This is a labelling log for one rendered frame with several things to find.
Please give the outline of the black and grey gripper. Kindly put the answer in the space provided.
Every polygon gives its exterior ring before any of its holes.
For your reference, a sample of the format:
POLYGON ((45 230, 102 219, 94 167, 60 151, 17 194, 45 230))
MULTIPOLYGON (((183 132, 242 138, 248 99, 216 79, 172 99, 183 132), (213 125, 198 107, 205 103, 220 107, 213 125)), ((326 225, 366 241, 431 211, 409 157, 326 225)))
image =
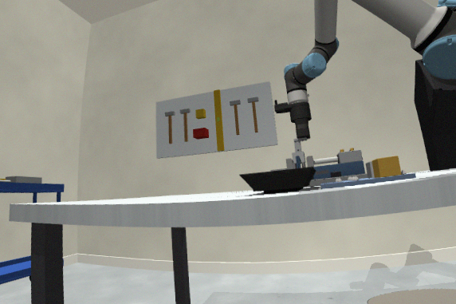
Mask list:
POLYGON ((297 139, 294 140, 295 152, 301 152, 301 141, 310 139, 309 120, 312 119, 309 107, 309 94, 305 90, 295 90, 287 94, 288 102, 277 104, 276 113, 290 113, 291 122, 296 125, 297 139), (306 102, 307 101, 307 102, 306 102))

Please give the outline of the yellow rectangular block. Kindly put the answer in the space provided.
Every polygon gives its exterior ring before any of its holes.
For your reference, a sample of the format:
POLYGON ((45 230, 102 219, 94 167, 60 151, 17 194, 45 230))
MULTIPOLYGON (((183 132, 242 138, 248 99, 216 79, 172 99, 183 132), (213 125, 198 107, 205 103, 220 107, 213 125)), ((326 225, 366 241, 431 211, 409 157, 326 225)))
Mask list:
POLYGON ((402 175, 398 156, 373 160, 372 166, 375 178, 402 175))

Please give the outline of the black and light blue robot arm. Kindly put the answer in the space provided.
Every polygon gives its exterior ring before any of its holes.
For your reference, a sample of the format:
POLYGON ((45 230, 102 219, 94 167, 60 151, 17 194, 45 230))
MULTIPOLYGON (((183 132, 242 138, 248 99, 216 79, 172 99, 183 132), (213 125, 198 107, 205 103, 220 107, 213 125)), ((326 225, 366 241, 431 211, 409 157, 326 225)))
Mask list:
MULTIPOLYGON (((352 1, 410 38, 411 48, 423 56, 436 81, 456 85, 456 0, 438 0, 437 7, 424 0, 352 1)), ((284 68, 287 94, 307 91, 306 84, 326 70, 336 53, 337 2, 314 0, 315 46, 300 64, 284 68)))

